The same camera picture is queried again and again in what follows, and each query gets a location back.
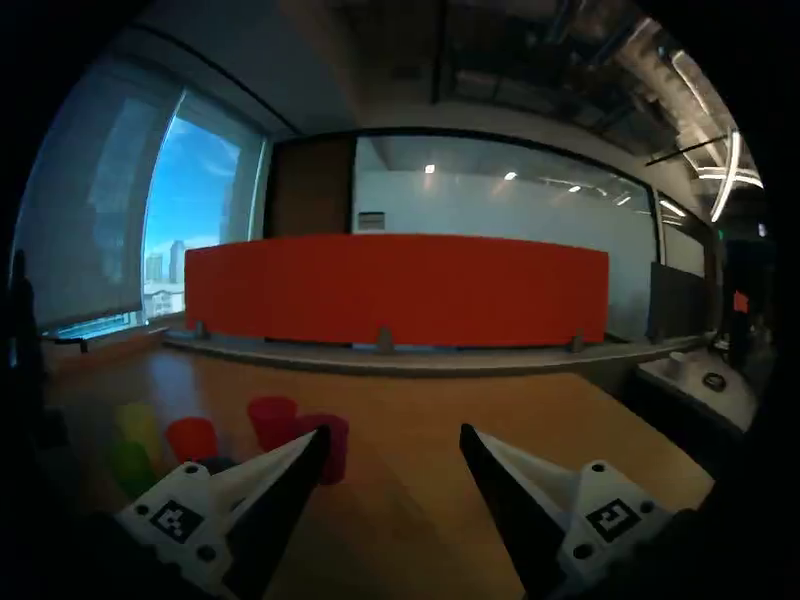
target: window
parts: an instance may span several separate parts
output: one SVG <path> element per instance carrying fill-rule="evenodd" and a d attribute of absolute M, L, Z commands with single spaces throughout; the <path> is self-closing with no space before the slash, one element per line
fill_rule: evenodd
<path fill-rule="evenodd" d="M 382 229 L 361 228 L 365 213 L 382 214 Z M 362 137 L 352 227 L 365 235 L 480 235 L 607 252 L 608 333 L 645 336 L 656 260 L 650 195 L 616 173 L 480 139 Z"/>
<path fill-rule="evenodd" d="M 158 156 L 145 221 L 142 300 L 147 319 L 184 310 L 184 255 L 244 241 L 262 137 L 187 92 Z"/>
<path fill-rule="evenodd" d="M 42 144 L 15 232 L 40 328 L 92 337 L 182 311 L 186 250 L 248 239 L 265 149 L 169 77 L 93 65 Z"/>

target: plastic cup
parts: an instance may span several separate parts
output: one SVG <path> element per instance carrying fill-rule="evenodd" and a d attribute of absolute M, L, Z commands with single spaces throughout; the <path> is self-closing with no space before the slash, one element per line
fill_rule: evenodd
<path fill-rule="evenodd" d="M 333 485 L 344 479 L 350 424 L 336 415 L 304 415 L 297 418 L 298 435 L 311 433 L 322 425 L 327 425 L 331 430 L 331 452 L 322 469 L 319 482 L 323 485 Z"/>
<path fill-rule="evenodd" d="M 167 427 L 167 441 L 178 462 L 197 461 L 217 456 L 214 425 L 202 417 L 186 417 Z"/>
<path fill-rule="evenodd" d="M 297 403 L 285 396 L 254 398 L 247 406 L 247 416 L 264 452 L 274 450 L 297 437 Z"/>
<path fill-rule="evenodd" d="M 157 481 L 147 452 L 137 442 L 120 440 L 111 447 L 111 474 L 130 500 L 135 500 Z"/>
<path fill-rule="evenodd" d="M 161 464 L 161 431 L 152 406 L 142 402 L 120 406 L 115 421 L 124 440 L 141 444 L 153 466 Z"/>

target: orange panel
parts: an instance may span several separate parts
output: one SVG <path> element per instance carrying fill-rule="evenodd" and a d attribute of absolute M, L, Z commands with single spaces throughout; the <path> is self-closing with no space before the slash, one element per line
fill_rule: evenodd
<path fill-rule="evenodd" d="M 544 346 L 603 341 L 605 252 L 449 235 L 309 235 L 186 253 L 186 317 L 280 340 Z"/>

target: skyscraper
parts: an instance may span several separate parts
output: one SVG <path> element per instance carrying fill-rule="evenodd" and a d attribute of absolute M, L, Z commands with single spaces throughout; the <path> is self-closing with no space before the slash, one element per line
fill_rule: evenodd
<path fill-rule="evenodd" d="M 172 283 L 183 283 L 183 263 L 186 244 L 177 240 L 172 242 L 169 250 L 169 280 Z"/>
<path fill-rule="evenodd" d="M 151 254 L 144 262 L 144 280 L 161 281 L 164 278 L 164 256 L 161 254 Z"/>

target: pink cup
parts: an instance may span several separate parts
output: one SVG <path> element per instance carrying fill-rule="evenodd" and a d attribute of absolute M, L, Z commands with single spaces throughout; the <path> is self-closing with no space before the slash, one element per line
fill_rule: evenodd
<path fill-rule="evenodd" d="M 285 396 L 254 398 L 247 406 L 247 416 L 264 452 L 274 450 L 297 437 L 297 403 Z"/>
<path fill-rule="evenodd" d="M 323 485 L 333 485 L 344 479 L 347 465 L 347 434 L 350 425 L 336 415 L 305 415 L 297 418 L 297 435 L 311 433 L 322 425 L 327 425 L 331 430 L 331 452 L 319 482 Z"/>

